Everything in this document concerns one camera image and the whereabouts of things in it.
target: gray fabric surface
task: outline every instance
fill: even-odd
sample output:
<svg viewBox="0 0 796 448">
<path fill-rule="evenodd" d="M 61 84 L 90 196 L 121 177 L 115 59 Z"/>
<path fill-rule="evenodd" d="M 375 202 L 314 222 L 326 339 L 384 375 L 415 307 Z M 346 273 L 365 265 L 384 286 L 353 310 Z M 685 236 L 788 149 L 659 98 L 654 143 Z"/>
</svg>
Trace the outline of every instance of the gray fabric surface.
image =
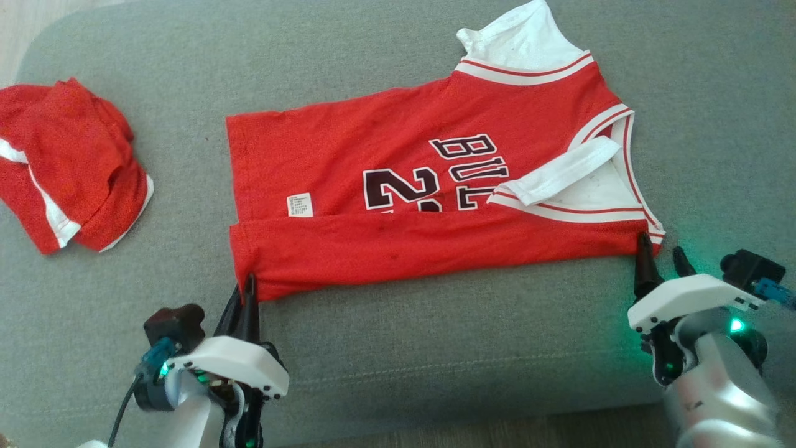
<svg viewBox="0 0 796 448">
<path fill-rule="evenodd" d="M 671 448 L 663 406 L 636 406 L 345 438 L 296 448 Z"/>
<path fill-rule="evenodd" d="M 146 349 L 143 321 L 194 301 L 215 324 L 233 283 L 236 220 L 224 116 L 445 77 L 463 55 L 456 30 L 519 3 L 154 0 L 50 26 L 18 80 L 74 76 L 116 103 L 156 191 L 103 254 L 70 246 L 42 257 L 0 208 L 0 430 L 22 448 L 106 438 Z M 637 179 L 669 231 L 662 273 L 673 275 L 676 243 L 710 273 L 740 247 L 794 268 L 792 4 L 550 3 L 638 112 Z M 632 264 L 531 265 L 264 305 L 264 333 L 292 379 L 264 412 L 267 439 L 653 402 L 650 359 L 626 328 Z M 796 396 L 794 315 L 771 306 L 754 322 L 770 343 L 769 384 Z M 132 409 L 120 445 L 154 446 L 167 423 Z"/>
</svg>

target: blue connector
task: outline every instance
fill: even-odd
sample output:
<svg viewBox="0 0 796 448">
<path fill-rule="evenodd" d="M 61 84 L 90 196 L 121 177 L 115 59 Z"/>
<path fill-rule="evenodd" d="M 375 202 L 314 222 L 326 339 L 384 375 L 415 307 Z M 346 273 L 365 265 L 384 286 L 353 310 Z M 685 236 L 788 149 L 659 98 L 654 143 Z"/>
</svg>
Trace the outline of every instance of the blue connector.
<svg viewBox="0 0 796 448">
<path fill-rule="evenodd" d="M 762 296 L 770 301 L 779 302 L 782 306 L 796 311 L 796 297 L 794 297 L 793 293 L 770 278 L 764 277 L 757 282 L 755 295 Z"/>
<path fill-rule="evenodd" d="M 175 353 L 177 353 L 177 347 L 174 346 L 174 342 L 164 337 L 147 350 L 144 356 L 141 356 L 141 363 L 135 368 L 135 374 L 157 375 L 163 364 Z"/>
</svg>

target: black cable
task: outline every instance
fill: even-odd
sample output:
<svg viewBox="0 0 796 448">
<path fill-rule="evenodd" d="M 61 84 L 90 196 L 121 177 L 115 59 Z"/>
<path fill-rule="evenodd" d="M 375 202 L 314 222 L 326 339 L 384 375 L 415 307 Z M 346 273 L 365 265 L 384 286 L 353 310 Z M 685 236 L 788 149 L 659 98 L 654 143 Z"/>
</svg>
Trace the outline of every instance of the black cable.
<svg viewBox="0 0 796 448">
<path fill-rule="evenodd" d="M 119 408 L 119 413 L 116 414 L 116 421 L 113 422 L 113 429 L 111 429 L 111 437 L 107 440 L 108 448 L 111 448 L 114 443 L 116 443 L 116 434 L 119 433 L 119 425 L 122 424 L 122 417 L 124 416 L 124 411 L 127 409 L 127 404 L 130 402 L 130 399 L 133 397 L 133 391 L 135 391 L 135 386 L 138 385 L 139 381 L 143 378 L 143 375 L 140 373 L 135 376 L 133 379 L 133 383 L 130 385 L 130 389 L 127 389 L 127 394 L 124 395 L 124 400 L 122 400 L 122 406 Z"/>
</svg>

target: wooden floor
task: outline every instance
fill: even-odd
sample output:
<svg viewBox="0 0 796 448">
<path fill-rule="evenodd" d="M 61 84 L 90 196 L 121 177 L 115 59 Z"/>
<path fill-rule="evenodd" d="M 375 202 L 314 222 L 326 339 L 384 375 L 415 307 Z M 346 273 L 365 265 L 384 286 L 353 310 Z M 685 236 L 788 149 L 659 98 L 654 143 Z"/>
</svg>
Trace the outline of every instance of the wooden floor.
<svg viewBox="0 0 796 448">
<path fill-rule="evenodd" d="M 79 10 L 133 0 L 0 0 L 0 88 L 13 84 L 22 55 L 49 24 Z"/>
</svg>

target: clothing label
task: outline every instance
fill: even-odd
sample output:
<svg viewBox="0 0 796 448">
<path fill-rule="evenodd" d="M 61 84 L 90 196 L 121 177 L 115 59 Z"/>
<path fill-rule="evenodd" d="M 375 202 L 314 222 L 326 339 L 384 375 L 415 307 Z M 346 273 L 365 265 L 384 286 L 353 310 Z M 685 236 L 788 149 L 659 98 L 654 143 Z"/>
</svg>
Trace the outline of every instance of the clothing label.
<svg viewBox="0 0 796 448">
<path fill-rule="evenodd" d="M 312 217 L 312 199 L 309 193 L 287 197 L 287 216 Z"/>
</svg>

